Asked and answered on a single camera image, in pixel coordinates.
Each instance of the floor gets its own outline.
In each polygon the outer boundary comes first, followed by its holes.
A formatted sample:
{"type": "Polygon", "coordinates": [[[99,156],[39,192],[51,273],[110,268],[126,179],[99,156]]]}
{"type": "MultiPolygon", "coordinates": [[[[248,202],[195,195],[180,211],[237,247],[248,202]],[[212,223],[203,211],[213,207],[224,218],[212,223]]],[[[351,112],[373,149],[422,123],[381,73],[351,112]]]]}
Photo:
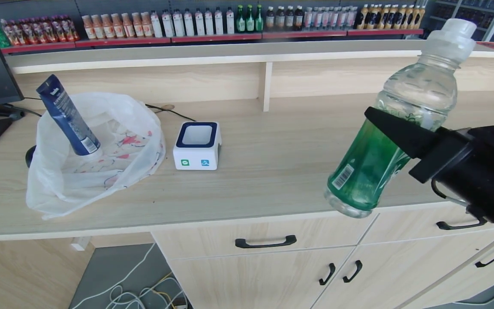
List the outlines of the floor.
{"type": "MultiPolygon", "coordinates": [[[[81,279],[79,286],[77,286],[74,299],[70,305],[70,309],[73,309],[82,299],[90,297],[91,295],[102,292],[109,288],[117,281],[121,280],[142,258],[151,245],[135,245],[135,246],[123,246],[113,248],[98,248],[94,251],[94,254],[85,270],[84,276],[81,279]]],[[[146,286],[152,286],[158,282],[161,278],[171,272],[167,265],[163,254],[155,246],[150,254],[147,256],[145,262],[141,264],[122,284],[124,291],[131,291],[135,294],[139,293],[146,286]]],[[[171,298],[175,297],[180,288],[176,286],[174,282],[163,282],[158,286],[157,291],[165,292],[170,295],[171,298]]],[[[113,294],[114,297],[118,295],[117,291],[113,294]]],[[[482,303],[494,296],[494,287],[476,295],[470,300],[472,303],[482,303]]],[[[129,300],[131,297],[123,297],[122,300],[129,300]]],[[[148,293],[142,298],[146,309],[166,309],[165,302],[156,294],[148,293]]],[[[104,293],[99,297],[84,301],[77,309],[92,309],[92,308],[106,308],[110,303],[110,293],[104,293]]],[[[116,306],[115,309],[124,309],[125,306],[116,306]]],[[[441,305],[432,307],[432,309],[471,309],[474,306],[469,305],[457,305],[450,303],[447,305],[441,305]]],[[[479,309],[494,309],[494,302],[485,305],[477,306],[479,309]]]]}

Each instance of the plastic bag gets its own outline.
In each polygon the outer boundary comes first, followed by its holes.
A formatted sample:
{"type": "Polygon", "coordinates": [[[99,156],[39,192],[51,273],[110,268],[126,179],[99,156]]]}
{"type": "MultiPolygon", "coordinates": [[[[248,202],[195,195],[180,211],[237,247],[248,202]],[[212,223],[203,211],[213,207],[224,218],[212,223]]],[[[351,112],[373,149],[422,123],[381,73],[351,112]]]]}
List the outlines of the plastic bag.
{"type": "Polygon", "coordinates": [[[37,123],[37,147],[28,172],[26,204],[43,219],[68,215],[153,174],[165,158],[160,121],[142,102],[125,94],[71,95],[98,137],[95,160],[77,156],[45,112],[37,123]]]}

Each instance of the red shelf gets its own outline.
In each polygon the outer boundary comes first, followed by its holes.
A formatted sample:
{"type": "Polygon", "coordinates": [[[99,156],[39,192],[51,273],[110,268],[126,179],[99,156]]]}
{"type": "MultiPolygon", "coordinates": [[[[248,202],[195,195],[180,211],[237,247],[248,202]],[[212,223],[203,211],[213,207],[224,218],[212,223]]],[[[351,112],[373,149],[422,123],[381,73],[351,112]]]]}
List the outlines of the red shelf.
{"type": "Polygon", "coordinates": [[[75,42],[76,47],[106,46],[106,45],[135,45],[135,44],[165,44],[170,43],[168,37],[131,37],[129,39],[89,39],[75,42]]]}
{"type": "Polygon", "coordinates": [[[346,36],[345,30],[329,31],[287,31],[283,33],[263,33],[264,39],[280,39],[287,37],[325,37],[325,36],[346,36]]]}
{"type": "Polygon", "coordinates": [[[348,30],[348,35],[400,35],[422,34],[422,29],[354,29],[348,30]]]}
{"type": "Polygon", "coordinates": [[[181,37],[171,37],[171,42],[184,43],[184,42],[207,42],[207,41],[236,41],[240,39],[262,39],[262,33],[181,36],[181,37]]]}
{"type": "Polygon", "coordinates": [[[50,51],[51,49],[72,49],[72,48],[75,48],[75,42],[11,46],[11,47],[2,48],[1,52],[4,54],[10,54],[10,53],[23,53],[23,52],[35,52],[35,51],[50,51]]]}

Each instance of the toothpaste tube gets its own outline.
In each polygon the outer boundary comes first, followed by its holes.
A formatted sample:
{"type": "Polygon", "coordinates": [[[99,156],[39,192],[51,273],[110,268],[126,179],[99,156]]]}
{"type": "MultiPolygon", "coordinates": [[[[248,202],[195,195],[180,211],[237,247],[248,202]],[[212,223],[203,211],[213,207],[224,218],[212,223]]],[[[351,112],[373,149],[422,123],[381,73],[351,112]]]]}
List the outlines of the toothpaste tube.
{"type": "Polygon", "coordinates": [[[90,155],[100,148],[100,142],[81,118],[74,102],[54,74],[36,91],[47,107],[49,115],[70,140],[72,149],[78,156],[90,155]]]}

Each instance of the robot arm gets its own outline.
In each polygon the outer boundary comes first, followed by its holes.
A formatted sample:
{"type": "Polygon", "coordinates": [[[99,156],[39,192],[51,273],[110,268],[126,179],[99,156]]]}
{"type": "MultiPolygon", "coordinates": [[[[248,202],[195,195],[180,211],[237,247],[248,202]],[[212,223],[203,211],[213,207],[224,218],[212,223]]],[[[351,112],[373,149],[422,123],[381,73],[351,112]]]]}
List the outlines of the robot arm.
{"type": "Polygon", "coordinates": [[[463,201],[467,212],[494,223],[494,126],[435,132],[369,107],[365,116],[410,158],[419,158],[409,174],[421,183],[440,182],[463,201]]]}

